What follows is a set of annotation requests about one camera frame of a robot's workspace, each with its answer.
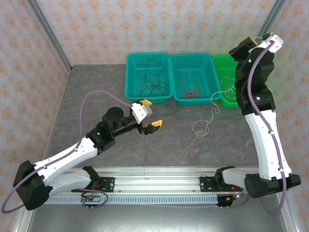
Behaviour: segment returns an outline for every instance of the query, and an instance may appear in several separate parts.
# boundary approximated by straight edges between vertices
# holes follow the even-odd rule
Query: gray tabletop
[[[277,207],[275,197],[265,197],[271,210]],[[179,206],[105,205],[85,211],[81,205],[42,205],[34,211],[28,232],[286,231],[282,215],[270,216],[259,199],[229,210],[213,205]]]
[[[60,106],[48,156],[73,145],[79,138],[79,110],[84,96],[94,89],[104,89],[125,99],[125,65],[74,65]],[[253,137],[240,109],[223,108],[214,114],[210,132],[195,139],[193,124],[211,119],[213,105],[179,106],[171,98],[152,105],[149,122],[163,119],[160,131],[144,136],[137,130],[116,137],[116,144],[99,156],[79,166],[256,166],[258,159]],[[83,130],[89,132],[113,106],[128,115],[129,108],[103,94],[94,94],[83,111]],[[205,130],[200,122],[195,130]]]

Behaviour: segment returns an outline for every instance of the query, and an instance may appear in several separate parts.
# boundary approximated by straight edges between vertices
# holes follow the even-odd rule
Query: black mounting bracket
[[[103,192],[114,192],[115,177],[100,177],[98,184],[93,188]],[[73,189],[71,192],[83,192],[78,189]]]
[[[241,192],[242,188],[237,187],[234,190],[233,185],[218,186],[214,176],[201,176],[199,178],[201,192]]]
[[[214,179],[215,179],[215,182],[216,182],[216,184],[217,184],[217,186],[219,188],[219,191],[224,191],[224,192],[226,192],[226,191],[234,191],[234,189],[233,189],[234,185],[228,185],[223,180],[222,172],[224,170],[230,169],[230,168],[235,168],[235,167],[234,166],[228,166],[228,167],[224,167],[224,168],[219,168],[219,169],[217,169],[217,171],[216,171],[216,173],[214,175]],[[237,192],[238,191],[242,191],[242,188],[236,186],[235,191],[237,191]]]
[[[218,197],[218,203],[216,205],[218,207],[228,207],[228,206],[230,207],[232,205],[233,201],[228,201],[227,200],[228,198],[232,199],[233,195]]]

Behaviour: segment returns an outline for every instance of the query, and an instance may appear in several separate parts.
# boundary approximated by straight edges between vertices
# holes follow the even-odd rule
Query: teal plastic basket
[[[164,103],[173,96],[169,55],[165,52],[133,53],[126,62],[126,98]]]
[[[174,98],[179,105],[210,104],[221,91],[217,72],[209,54],[180,54],[170,57]],[[221,93],[213,96],[219,100]]]
[[[222,93],[222,98],[220,99],[222,106],[226,108],[237,108],[236,89],[234,87],[237,62],[229,54],[215,55],[213,62],[222,91],[231,89],[228,92]]]

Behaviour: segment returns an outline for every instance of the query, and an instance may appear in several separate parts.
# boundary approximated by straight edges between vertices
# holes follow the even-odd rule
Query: metal frame
[[[258,172],[258,167],[238,167],[241,170]],[[72,168],[68,173],[76,172]],[[114,195],[200,195],[199,177],[204,174],[214,176],[217,167],[106,167],[96,168],[100,176],[114,176]],[[206,194],[224,194],[227,192],[209,192]],[[287,232],[302,232],[299,220],[293,207],[293,197],[287,199],[281,210]],[[22,208],[19,212],[14,232],[27,231],[32,211]]]
[[[272,7],[267,19],[265,20],[264,24],[262,25],[262,28],[260,29],[258,36],[262,37],[264,34],[266,34],[272,25],[274,24],[276,18],[281,12],[281,9],[283,8],[284,4],[286,3],[286,0],[277,0]]]
[[[50,27],[46,17],[44,16],[39,4],[37,3],[36,0],[27,0],[27,3],[29,7],[32,9],[34,15],[37,17],[37,20],[39,21],[42,29],[44,30],[47,38],[51,42],[53,48],[55,49],[61,63],[65,67],[65,69],[70,72],[72,70],[72,66],[70,65],[70,62],[62,50],[62,47],[60,43],[57,40],[57,37],[55,36],[52,28]]]

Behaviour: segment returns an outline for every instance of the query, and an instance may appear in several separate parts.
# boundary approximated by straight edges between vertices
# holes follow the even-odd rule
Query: green plastic basket
[[[237,62],[227,54],[215,55],[213,62],[218,74],[221,90],[226,91],[233,87],[231,91],[222,93],[222,98],[220,99],[222,106],[226,108],[237,108],[238,104],[236,102],[234,87]]]
[[[126,62],[126,98],[164,103],[173,96],[169,55],[165,52],[132,53]]]

